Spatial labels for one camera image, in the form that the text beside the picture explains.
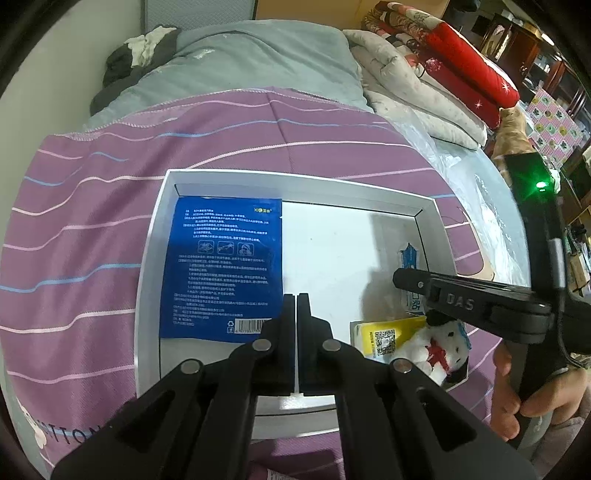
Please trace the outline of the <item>person right hand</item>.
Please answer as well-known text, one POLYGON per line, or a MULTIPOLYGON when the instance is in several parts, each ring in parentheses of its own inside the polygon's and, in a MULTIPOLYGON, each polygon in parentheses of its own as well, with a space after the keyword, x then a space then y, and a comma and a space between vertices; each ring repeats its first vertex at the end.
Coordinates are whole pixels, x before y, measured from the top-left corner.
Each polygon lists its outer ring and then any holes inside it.
POLYGON ((589 385, 587 370, 571 368, 545 383, 529 398, 520 397, 511 386, 512 356, 504 343, 496 348, 493 360, 496 372, 490 426, 505 442, 520 432, 517 414, 533 418, 552 413, 552 425, 571 419, 589 385))

